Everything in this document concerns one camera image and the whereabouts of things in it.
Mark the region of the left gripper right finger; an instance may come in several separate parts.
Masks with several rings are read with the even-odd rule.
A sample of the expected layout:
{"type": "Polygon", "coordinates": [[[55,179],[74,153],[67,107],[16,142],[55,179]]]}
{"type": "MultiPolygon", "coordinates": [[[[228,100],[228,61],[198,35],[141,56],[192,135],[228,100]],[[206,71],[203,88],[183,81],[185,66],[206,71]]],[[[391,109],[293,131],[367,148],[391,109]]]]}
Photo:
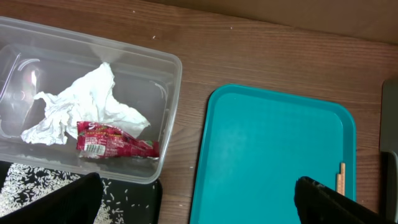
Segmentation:
{"type": "Polygon", "coordinates": [[[301,224],[392,224],[390,220],[306,176],[296,181],[294,203],[301,224]]]}

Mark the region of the white napkin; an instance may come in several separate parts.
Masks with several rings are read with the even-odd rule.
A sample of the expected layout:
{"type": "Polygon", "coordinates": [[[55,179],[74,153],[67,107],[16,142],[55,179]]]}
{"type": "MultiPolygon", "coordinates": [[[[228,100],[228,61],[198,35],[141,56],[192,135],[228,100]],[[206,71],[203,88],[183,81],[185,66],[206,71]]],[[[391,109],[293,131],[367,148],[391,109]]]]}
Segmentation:
{"type": "Polygon", "coordinates": [[[108,63],[102,63],[58,95],[39,92],[35,100],[45,101],[45,118],[26,129],[21,139],[31,144],[66,144],[69,134],[78,137],[77,122],[90,121],[115,126],[134,138],[138,137],[150,122],[113,96],[114,75],[108,63]]]}

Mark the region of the red snack wrapper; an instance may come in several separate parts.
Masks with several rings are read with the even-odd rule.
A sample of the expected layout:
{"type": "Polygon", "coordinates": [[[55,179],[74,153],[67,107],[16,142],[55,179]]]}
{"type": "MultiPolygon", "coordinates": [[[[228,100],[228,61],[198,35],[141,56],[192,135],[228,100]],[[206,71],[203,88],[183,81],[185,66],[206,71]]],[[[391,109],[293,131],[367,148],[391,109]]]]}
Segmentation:
{"type": "Polygon", "coordinates": [[[80,157],[159,157],[159,143],[136,139],[114,126],[89,121],[77,122],[76,149],[80,157]]]}

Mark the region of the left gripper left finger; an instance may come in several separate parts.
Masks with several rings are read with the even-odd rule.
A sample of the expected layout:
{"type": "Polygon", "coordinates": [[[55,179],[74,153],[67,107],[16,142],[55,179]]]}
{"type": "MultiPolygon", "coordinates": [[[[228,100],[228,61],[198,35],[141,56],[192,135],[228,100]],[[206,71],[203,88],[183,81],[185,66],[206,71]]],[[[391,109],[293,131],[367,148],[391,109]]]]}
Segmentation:
{"type": "Polygon", "coordinates": [[[103,184],[92,172],[4,217],[1,223],[93,224],[101,206],[103,184]]]}

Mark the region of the wooden chopstick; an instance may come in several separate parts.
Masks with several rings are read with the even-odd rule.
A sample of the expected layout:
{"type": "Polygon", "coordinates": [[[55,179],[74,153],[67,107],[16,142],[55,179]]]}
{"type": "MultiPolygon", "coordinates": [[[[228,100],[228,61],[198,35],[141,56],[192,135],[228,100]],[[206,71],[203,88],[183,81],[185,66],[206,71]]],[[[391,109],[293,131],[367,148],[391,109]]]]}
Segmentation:
{"type": "Polygon", "coordinates": [[[341,174],[341,195],[345,195],[346,164],[344,162],[340,164],[340,174],[341,174]]]}
{"type": "Polygon", "coordinates": [[[336,192],[341,194],[341,174],[336,175],[336,192]]]}

